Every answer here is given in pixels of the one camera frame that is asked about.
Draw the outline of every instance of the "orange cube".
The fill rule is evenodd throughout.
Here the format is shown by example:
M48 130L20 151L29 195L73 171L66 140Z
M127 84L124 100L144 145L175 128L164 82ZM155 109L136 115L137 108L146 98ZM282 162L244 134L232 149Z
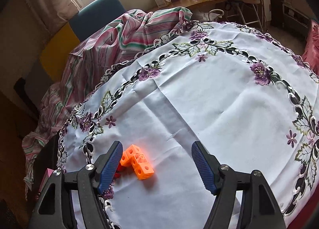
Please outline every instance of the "orange cube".
M133 166L133 170L140 164L148 162L144 156L144 154L134 154L131 159L131 164Z
M134 154L142 154L141 149L136 145L131 145L129 148L125 150L129 159L133 157Z
M134 171L139 180L148 179L154 174L154 170L148 162L138 164Z
M128 158L126 152L124 151L123 152L123 155L122 155L122 158L120 160L120 164L124 167L127 167L127 166L130 166L131 165L131 161L130 159Z

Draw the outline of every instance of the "yellow cushion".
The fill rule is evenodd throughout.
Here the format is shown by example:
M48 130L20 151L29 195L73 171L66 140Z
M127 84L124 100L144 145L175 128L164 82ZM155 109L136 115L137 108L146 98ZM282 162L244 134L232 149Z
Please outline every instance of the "yellow cushion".
M52 81L61 81L69 53L79 45L69 23L65 24L50 40L40 56L41 64Z

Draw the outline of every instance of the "blue gripper pad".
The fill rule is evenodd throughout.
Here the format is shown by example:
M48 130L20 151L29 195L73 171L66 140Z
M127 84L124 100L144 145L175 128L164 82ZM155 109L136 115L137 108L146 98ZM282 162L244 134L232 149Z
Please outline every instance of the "blue gripper pad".
M101 195L103 194L104 190L107 190L110 187L110 184L112 182L116 169L123 155L122 143L119 141L116 141L116 142L118 142L117 146L111 153L100 175L100 180L99 180L100 184L97 189Z
M202 178L205 188L209 190L213 195L215 195L217 192L217 187L215 185L214 173L209 167L203 153L197 146L196 142L194 142L192 145L192 157L196 164L199 175Z

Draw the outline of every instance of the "silver screw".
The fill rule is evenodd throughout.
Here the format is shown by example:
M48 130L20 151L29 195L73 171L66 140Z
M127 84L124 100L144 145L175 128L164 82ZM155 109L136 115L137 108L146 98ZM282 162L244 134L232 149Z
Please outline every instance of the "silver screw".
M221 165L221 169L222 169L223 171L228 171L228 170L229 170L229 166L228 166L227 164L222 164L222 165Z
M94 169L94 165L93 164L88 164L87 166L85 166L85 169L90 171Z
M61 174L61 170L55 170L54 172L53 172L53 175L54 176L59 176Z
M254 170L253 171L253 175L257 176L257 177L260 177L261 176L261 172L258 171L258 170Z

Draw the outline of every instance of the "striped blanket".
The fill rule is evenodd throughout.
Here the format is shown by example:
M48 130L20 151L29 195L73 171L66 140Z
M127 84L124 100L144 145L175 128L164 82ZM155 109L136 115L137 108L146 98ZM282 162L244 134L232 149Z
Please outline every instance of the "striped blanket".
M22 141L26 155L26 194L33 184L33 163L60 130L73 108L94 90L113 64L131 60L163 34L181 28L192 13L183 7L145 13L130 10L78 45L69 55L61 82L42 99L38 127Z

